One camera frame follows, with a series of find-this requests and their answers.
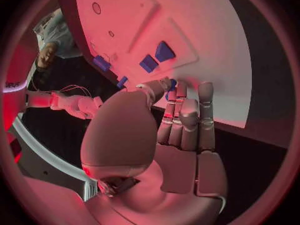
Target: circular hole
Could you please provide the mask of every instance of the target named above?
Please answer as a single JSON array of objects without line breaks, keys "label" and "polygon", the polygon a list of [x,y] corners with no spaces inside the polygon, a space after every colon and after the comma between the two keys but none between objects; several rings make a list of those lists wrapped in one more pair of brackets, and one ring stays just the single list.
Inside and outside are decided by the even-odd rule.
[{"label": "circular hole", "polygon": [[108,34],[113,38],[115,34],[112,31],[108,31]]},{"label": "circular hole", "polygon": [[92,3],[92,9],[96,14],[101,14],[101,8],[100,5],[97,2]]}]

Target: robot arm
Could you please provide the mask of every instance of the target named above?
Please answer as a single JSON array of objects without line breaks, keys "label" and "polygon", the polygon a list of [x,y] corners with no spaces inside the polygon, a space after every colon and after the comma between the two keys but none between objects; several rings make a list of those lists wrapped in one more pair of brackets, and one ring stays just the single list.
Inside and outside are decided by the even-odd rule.
[{"label": "robot arm", "polygon": [[92,119],[98,108],[103,104],[100,97],[94,98],[81,95],[65,96],[60,92],[46,93],[27,91],[26,108],[51,108],[65,110],[70,115],[80,119]]}]

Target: man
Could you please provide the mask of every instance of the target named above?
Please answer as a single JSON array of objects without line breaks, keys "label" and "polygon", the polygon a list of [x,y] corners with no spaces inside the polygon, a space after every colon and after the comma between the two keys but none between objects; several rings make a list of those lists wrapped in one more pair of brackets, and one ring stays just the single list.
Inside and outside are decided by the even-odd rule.
[{"label": "man", "polygon": [[35,66],[39,72],[45,71],[55,56],[63,59],[82,56],[73,40],[62,11],[58,9],[54,14],[43,32],[44,46],[35,60]]}]

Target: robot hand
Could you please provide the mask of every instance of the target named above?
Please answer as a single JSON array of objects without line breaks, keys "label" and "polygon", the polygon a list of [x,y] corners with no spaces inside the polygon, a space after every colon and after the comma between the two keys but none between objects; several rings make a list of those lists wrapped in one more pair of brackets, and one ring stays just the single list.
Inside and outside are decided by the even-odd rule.
[{"label": "robot hand", "polygon": [[213,84],[202,82],[198,86],[199,105],[187,98],[187,85],[179,81],[168,93],[168,103],[157,133],[157,142],[172,145],[184,151],[215,149],[213,119]]},{"label": "robot hand", "polygon": [[98,108],[103,104],[100,97],[80,95],[65,96],[62,93],[52,92],[50,108],[52,110],[66,110],[70,115],[79,119],[92,119]]}]

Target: person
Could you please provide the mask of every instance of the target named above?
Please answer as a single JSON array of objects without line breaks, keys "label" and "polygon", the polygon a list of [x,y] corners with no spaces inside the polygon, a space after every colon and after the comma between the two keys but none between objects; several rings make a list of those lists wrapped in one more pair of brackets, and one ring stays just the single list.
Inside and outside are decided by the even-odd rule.
[{"label": "person", "polygon": [[39,72],[44,72],[51,65],[55,56],[62,59],[82,56],[73,40],[62,10],[58,9],[53,14],[54,17],[44,28],[44,45],[35,60],[35,66]]}]

